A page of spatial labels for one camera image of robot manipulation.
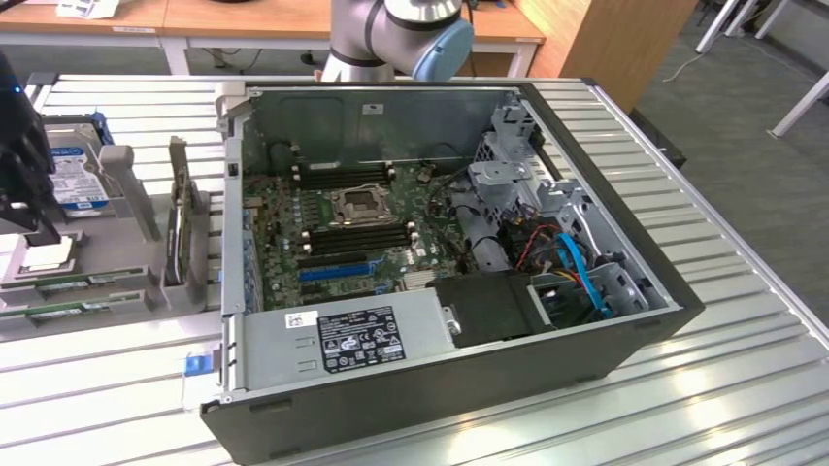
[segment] orange desk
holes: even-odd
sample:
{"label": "orange desk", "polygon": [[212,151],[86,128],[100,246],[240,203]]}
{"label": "orange desk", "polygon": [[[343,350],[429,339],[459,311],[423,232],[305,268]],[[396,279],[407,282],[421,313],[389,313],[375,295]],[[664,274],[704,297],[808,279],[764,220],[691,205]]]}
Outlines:
{"label": "orange desk", "polygon": [[54,5],[17,5],[0,13],[0,45],[160,47],[166,0],[133,0],[114,17],[58,17]]}
{"label": "orange desk", "polygon": [[[327,50],[329,2],[133,0],[114,18],[98,20],[57,17],[54,6],[22,4],[0,14],[0,45],[158,47],[170,73],[188,75],[188,48]],[[539,29],[509,3],[481,4],[473,22],[483,64],[485,55],[507,54],[505,74],[524,77],[544,41]]]}

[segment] metal bracket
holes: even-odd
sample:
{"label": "metal bracket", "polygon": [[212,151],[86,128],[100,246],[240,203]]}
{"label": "metal bracket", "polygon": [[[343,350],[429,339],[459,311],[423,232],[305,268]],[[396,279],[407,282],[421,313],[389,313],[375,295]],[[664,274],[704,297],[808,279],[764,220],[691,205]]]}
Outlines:
{"label": "metal bracket", "polygon": [[228,81],[216,85],[213,91],[213,106],[216,107],[216,130],[226,138],[230,116],[228,113],[240,104],[246,102],[246,88],[244,81]]}

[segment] red cable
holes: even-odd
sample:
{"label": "red cable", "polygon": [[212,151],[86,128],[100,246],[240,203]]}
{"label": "red cable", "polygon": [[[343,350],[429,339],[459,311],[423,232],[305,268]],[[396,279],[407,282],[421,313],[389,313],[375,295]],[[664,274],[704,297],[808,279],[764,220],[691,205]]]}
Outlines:
{"label": "red cable", "polygon": [[527,258],[527,254],[529,253],[529,247],[532,246],[532,242],[535,241],[535,237],[539,235],[539,233],[541,232],[543,228],[549,228],[553,231],[557,231],[557,227],[555,225],[539,225],[535,228],[535,231],[532,231],[532,234],[529,235],[529,240],[527,240],[527,246],[523,249],[523,253],[520,254],[520,259],[517,259],[517,265],[515,265],[515,269],[520,270],[520,266],[523,265],[523,261]]}

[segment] blue pcie slot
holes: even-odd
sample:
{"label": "blue pcie slot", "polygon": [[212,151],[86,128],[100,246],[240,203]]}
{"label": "blue pcie slot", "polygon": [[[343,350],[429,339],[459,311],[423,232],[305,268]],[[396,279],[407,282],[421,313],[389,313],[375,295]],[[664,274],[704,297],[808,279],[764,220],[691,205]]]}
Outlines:
{"label": "blue pcie slot", "polygon": [[357,275],[368,275],[369,273],[369,264],[343,265],[329,269],[305,270],[298,273],[298,281],[310,282],[313,280],[341,279],[343,277],[355,277]]}

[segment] motherboard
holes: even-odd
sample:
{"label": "motherboard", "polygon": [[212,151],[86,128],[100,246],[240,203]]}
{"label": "motherboard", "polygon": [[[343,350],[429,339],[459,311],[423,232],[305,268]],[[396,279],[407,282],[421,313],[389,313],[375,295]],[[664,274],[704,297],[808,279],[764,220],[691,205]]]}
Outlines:
{"label": "motherboard", "polygon": [[432,199],[449,176],[409,163],[245,179],[250,310],[423,288],[473,268],[453,210]]}

